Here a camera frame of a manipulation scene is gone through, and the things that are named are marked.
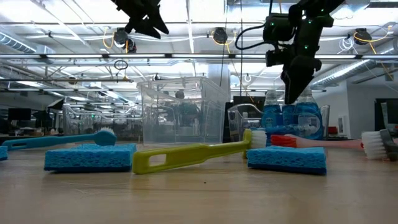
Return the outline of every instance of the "white bristles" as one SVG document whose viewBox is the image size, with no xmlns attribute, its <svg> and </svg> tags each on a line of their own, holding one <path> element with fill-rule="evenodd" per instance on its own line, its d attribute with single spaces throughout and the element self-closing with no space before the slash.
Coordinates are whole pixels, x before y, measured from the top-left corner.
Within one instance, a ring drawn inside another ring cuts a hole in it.
<svg viewBox="0 0 398 224">
<path fill-rule="evenodd" d="M 109 131 L 110 133 L 114 134 L 114 131 L 112 130 L 112 128 L 101 128 L 100 131 Z"/>
<path fill-rule="evenodd" d="M 387 159 L 386 149 L 379 131 L 362 133 L 362 143 L 368 159 Z"/>
<path fill-rule="evenodd" d="M 251 148 L 262 149 L 267 144 L 267 136 L 264 130 L 252 131 L 251 132 Z"/>
</svg>

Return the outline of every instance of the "handle hole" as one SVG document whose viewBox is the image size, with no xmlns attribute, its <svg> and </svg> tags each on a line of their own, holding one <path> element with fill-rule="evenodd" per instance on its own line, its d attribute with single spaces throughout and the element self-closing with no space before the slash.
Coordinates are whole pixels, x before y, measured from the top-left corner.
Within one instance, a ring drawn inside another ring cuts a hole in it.
<svg viewBox="0 0 398 224">
<path fill-rule="evenodd" d="M 166 162 L 166 154 L 151 156 L 149 158 L 149 165 L 150 166 L 158 166 L 163 165 Z"/>
</svg>

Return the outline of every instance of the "plastic container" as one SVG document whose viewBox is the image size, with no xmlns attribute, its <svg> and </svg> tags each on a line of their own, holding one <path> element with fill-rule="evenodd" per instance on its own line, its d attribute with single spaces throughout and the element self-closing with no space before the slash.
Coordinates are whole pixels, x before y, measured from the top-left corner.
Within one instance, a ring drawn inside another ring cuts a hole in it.
<svg viewBox="0 0 398 224">
<path fill-rule="evenodd" d="M 140 82 L 144 144 L 219 144 L 230 96 L 205 77 Z"/>
<path fill-rule="evenodd" d="M 264 103 L 262 112 L 261 125 L 263 128 L 272 128 L 284 124 L 282 111 L 280 110 L 275 90 L 269 90 L 267 92 L 266 102 Z"/>
<path fill-rule="evenodd" d="M 282 114 L 284 117 L 284 126 L 294 124 L 294 111 L 296 109 L 295 104 L 291 105 L 283 105 L 282 106 Z"/>
<path fill-rule="evenodd" d="M 101 113 L 91 106 L 72 108 L 63 105 L 61 122 L 65 135 L 93 134 L 101 128 L 111 128 L 118 141 L 142 139 L 141 106 L 125 105 L 114 113 Z"/>
<path fill-rule="evenodd" d="M 299 96 L 294 114 L 294 123 L 298 127 L 298 135 L 312 140 L 323 139 L 321 111 L 307 87 Z"/>
<path fill-rule="evenodd" d="M 235 105 L 228 110 L 229 133 L 233 142 L 243 140 L 245 129 L 261 126 L 263 113 L 250 103 Z"/>
</svg>

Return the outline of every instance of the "computer monitor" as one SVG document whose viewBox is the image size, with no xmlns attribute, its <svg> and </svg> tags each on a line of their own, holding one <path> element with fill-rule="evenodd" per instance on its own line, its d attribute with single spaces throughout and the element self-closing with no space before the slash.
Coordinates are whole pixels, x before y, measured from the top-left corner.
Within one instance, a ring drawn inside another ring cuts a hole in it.
<svg viewBox="0 0 398 224">
<path fill-rule="evenodd" d="M 30 108 L 8 108 L 8 120 L 10 121 L 30 121 L 32 109 Z"/>
</svg>

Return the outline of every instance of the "clear plastic bin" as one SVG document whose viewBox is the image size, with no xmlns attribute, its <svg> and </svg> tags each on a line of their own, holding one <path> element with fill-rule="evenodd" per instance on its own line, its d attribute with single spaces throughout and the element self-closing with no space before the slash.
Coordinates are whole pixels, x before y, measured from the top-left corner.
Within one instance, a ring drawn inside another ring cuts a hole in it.
<svg viewBox="0 0 398 224">
<path fill-rule="evenodd" d="M 228 110 L 231 141 L 242 141 L 245 129 L 260 128 L 262 115 L 263 113 L 250 103 L 231 107 Z"/>
<path fill-rule="evenodd" d="M 144 144 L 218 144 L 230 96 L 205 77 L 140 82 Z"/>
<path fill-rule="evenodd" d="M 93 134 L 101 128 L 111 128 L 118 141 L 138 141 L 142 136 L 141 107 L 127 106 L 123 113 L 100 113 L 84 108 L 63 106 L 63 131 L 65 135 Z"/>
</svg>

